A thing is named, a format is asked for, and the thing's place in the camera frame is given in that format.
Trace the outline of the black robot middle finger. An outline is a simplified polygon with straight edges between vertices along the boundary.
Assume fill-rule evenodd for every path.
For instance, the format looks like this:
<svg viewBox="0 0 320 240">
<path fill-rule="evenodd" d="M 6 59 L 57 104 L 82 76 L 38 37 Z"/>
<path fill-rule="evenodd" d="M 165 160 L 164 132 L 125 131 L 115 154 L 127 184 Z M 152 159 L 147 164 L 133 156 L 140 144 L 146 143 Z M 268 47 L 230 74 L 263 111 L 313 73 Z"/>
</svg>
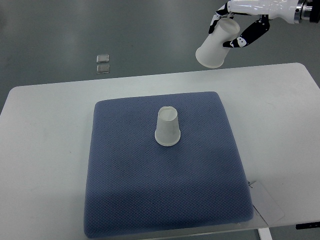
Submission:
<svg viewBox="0 0 320 240">
<path fill-rule="evenodd" d="M 224 18 L 228 16 L 229 14 L 229 9 L 228 9 L 228 4 L 225 3 L 222 7 L 220 7 L 216 12 L 216 18 Z"/>
</svg>

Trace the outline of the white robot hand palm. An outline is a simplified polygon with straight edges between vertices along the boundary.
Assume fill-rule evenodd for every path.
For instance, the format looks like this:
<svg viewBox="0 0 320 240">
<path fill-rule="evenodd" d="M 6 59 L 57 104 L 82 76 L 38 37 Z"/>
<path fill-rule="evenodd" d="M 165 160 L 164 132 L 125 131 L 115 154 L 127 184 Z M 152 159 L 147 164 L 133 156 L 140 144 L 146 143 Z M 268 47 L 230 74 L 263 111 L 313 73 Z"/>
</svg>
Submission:
<svg viewBox="0 0 320 240">
<path fill-rule="evenodd" d="M 230 0 L 227 10 L 230 13 L 252 16 L 268 15 L 270 20 L 281 18 L 289 24 L 299 23 L 298 0 Z"/>
</svg>

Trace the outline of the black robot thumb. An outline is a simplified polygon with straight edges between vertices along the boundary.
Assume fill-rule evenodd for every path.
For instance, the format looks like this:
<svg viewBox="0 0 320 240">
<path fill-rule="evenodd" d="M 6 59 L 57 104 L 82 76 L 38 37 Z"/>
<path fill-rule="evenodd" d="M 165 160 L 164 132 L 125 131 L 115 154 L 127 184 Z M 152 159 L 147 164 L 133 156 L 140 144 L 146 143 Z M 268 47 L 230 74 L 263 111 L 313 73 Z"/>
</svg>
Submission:
<svg viewBox="0 0 320 240">
<path fill-rule="evenodd" d="M 222 44 L 224 48 L 244 48 L 255 42 L 270 29 L 269 16 L 261 15 L 258 20 L 248 26 L 237 38 Z"/>
</svg>

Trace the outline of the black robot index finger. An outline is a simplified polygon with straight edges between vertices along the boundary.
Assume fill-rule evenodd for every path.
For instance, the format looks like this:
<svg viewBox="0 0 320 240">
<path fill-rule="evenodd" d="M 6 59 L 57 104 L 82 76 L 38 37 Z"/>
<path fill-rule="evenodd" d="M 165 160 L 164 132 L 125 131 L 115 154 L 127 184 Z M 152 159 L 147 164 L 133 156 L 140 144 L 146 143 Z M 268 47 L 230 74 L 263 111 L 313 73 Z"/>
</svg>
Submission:
<svg viewBox="0 0 320 240">
<path fill-rule="evenodd" d="M 220 15 L 218 13 L 216 13 L 213 17 L 212 17 L 212 20 L 211 20 L 211 23 L 210 23 L 210 27 L 209 27 L 209 30 L 208 30 L 208 34 L 212 34 L 215 30 L 215 27 L 218 23 L 218 21 L 220 20 Z"/>
</svg>

